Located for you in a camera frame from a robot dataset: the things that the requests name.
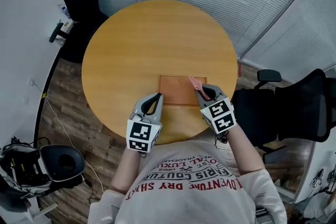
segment chair armrest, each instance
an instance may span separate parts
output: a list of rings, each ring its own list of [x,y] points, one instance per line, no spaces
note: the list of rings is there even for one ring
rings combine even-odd
[[[69,35],[61,30],[63,26],[63,23],[58,23],[54,31],[52,32],[52,35],[49,38],[49,42],[53,43],[57,36],[61,36],[64,38],[67,38]]]
[[[263,69],[257,72],[257,79],[260,82],[254,88],[259,89],[261,86],[265,85],[267,82],[281,82],[282,77],[278,71],[271,69]]]

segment wooden tray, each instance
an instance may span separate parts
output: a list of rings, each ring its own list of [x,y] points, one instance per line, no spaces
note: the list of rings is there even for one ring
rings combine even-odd
[[[206,78],[195,79],[206,83]],[[163,104],[198,106],[189,77],[160,76],[159,91],[163,94]]]

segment black office chair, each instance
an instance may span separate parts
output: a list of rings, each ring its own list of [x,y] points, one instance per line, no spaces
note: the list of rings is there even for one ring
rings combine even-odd
[[[330,89],[330,105],[331,105],[331,127],[336,126],[336,79],[327,78],[327,85]]]
[[[98,0],[64,0],[74,24],[70,33],[61,31],[62,25],[58,24],[50,37],[54,42],[57,35],[66,39],[60,50],[61,58],[81,63],[87,45],[99,26],[108,19],[108,16],[100,11]]]
[[[333,124],[330,84],[333,82],[336,87],[336,83],[328,83],[322,70],[316,69],[291,86],[276,87],[275,92],[260,87],[267,82],[280,82],[279,72],[260,70],[257,76],[260,83],[254,89],[237,90],[232,99],[236,120],[253,146],[267,153],[283,154],[285,147],[272,150],[263,145],[277,138],[327,140]]]

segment wooden floor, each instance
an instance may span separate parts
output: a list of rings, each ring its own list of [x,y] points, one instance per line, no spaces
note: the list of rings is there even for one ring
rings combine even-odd
[[[237,89],[252,88],[257,83],[256,69],[241,65],[238,73]],[[107,189],[120,161],[125,139],[107,129],[91,111],[82,89],[81,65],[60,59],[53,74],[47,98],[74,145],[95,169],[104,189]],[[70,144],[69,138],[47,102],[44,103],[39,126],[39,137],[42,136],[49,138],[52,144]],[[38,146],[44,143],[45,140],[40,140]],[[289,180],[290,188],[295,190],[303,174],[303,167],[307,163],[311,143],[290,139],[284,142],[272,142],[269,146],[281,145],[288,146],[288,156],[281,162],[268,164],[267,170],[273,180],[277,178],[282,181]],[[225,145],[221,148],[223,149],[219,151],[225,155],[229,167],[238,173],[229,146]],[[88,166],[85,168],[84,176],[92,183],[92,189],[83,183],[74,189],[62,189],[40,198],[42,208],[54,202],[58,203],[58,208],[49,214],[54,224],[87,223],[90,202],[99,199],[102,190]]]

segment bottle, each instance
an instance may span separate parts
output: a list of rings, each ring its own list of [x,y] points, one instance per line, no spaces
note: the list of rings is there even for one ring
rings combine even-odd
[[[69,12],[68,12],[68,9],[67,9],[66,7],[62,7],[62,12],[63,12],[69,19],[71,19],[70,14],[69,14]]]

